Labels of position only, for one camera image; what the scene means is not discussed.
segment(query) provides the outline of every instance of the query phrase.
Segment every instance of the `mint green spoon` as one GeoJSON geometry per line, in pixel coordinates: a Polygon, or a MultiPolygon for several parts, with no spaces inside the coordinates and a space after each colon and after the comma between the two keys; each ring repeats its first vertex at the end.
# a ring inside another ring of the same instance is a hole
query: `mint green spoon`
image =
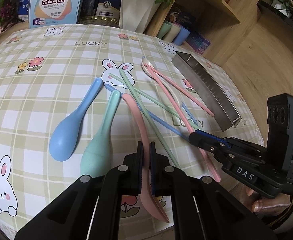
{"type": "Polygon", "coordinates": [[[120,99],[119,91],[115,90],[111,93],[99,131],[83,153],[80,164],[81,175],[88,174],[95,178],[105,175],[111,169],[110,131],[120,99]]]}

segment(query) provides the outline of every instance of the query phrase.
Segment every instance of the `screw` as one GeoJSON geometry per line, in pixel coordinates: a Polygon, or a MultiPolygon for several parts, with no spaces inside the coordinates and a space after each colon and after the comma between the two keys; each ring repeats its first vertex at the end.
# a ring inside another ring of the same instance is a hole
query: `screw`
{"type": "Polygon", "coordinates": [[[127,166],[127,165],[120,165],[120,166],[118,167],[118,170],[119,170],[119,171],[127,171],[127,170],[128,170],[128,166],[127,166]]]}
{"type": "Polygon", "coordinates": [[[212,178],[209,177],[209,176],[203,176],[202,177],[202,181],[205,183],[205,184],[210,184],[212,182],[212,178]]]}
{"type": "Polygon", "coordinates": [[[173,172],[174,171],[174,168],[172,166],[166,166],[165,167],[165,171],[166,172],[173,172]]]}
{"type": "Polygon", "coordinates": [[[88,175],[83,175],[81,178],[80,178],[80,181],[83,182],[83,183],[86,183],[90,180],[90,176],[88,175]]]}

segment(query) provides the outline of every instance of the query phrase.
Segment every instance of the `human hand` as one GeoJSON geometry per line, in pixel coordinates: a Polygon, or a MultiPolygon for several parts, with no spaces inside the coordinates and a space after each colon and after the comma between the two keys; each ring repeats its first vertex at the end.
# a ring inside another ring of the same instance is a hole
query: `human hand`
{"type": "Polygon", "coordinates": [[[276,198],[259,198],[253,189],[243,185],[239,201],[251,212],[266,216],[277,216],[290,206],[290,195],[280,193],[276,198]]]}

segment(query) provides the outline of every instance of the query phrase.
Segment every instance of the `wooden floor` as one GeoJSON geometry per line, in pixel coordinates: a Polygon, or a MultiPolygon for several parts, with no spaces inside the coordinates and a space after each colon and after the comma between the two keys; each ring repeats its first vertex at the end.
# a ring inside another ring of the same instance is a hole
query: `wooden floor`
{"type": "Polygon", "coordinates": [[[293,31],[272,14],[262,15],[221,67],[247,102],[266,143],[267,98],[293,95],[293,31]]]}

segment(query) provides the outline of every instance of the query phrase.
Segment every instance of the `green chopstick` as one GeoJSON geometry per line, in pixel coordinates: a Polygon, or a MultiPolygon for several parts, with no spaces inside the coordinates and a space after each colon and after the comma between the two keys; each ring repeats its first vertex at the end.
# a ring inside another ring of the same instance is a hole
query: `green chopstick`
{"type": "Polygon", "coordinates": [[[141,99],[139,98],[139,96],[137,95],[136,91],[134,90],[133,85],[130,83],[130,81],[128,80],[128,77],[126,76],[125,72],[123,69],[120,69],[120,74],[124,80],[124,83],[128,86],[131,94],[133,95],[134,99],[136,100],[137,104],[141,107],[142,112],[144,114],[144,116],[146,117],[146,119],[148,120],[149,124],[151,125],[152,129],[154,130],[154,132],[156,133],[157,137],[159,138],[161,144],[163,145],[164,149],[166,150],[166,152],[168,153],[169,157],[171,158],[173,164],[177,167],[177,168],[181,168],[180,165],[178,164],[176,158],[174,157],[173,153],[171,152],[169,146],[167,145],[167,143],[165,142],[162,134],[160,133],[159,129],[157,128],[156,124],[153,122],[151,116],[148,113],[148,110],[145,108],[144,104],[142,103],[141,99]]]}
{"type": "MultiPolygon", "coordinates": [[[[118,78],[117,76],[115,76],[114,74],[110,73],[109,74],[111,77],[113,77],[114,79],[116,79],[117,81],[125,84],[124,80],[121,78],[118,78]]],[[[147,99],[149,99],[150,101],[152,101],[153,103],[157,104],[158,106],[162,107],[164,110],[168,111],[169,113],[175,115],[177,118],[180,119],[180,116],[178,115],[178,113],[175,110],[172,110],[170,107],[166,106],[165,104],[163,104],[162,102],[160,102],[159,100],[149,96],[147,93],[141,91],[138,88],[133,88],[136,92],[138,92],[140,95],[146,97],[147,99]]],[[[202,130],[199,126],[197,126],[194,122],[192,122],[192,120],[188,120],[190,125],[195,129],[195,130],[202,130]]]]}

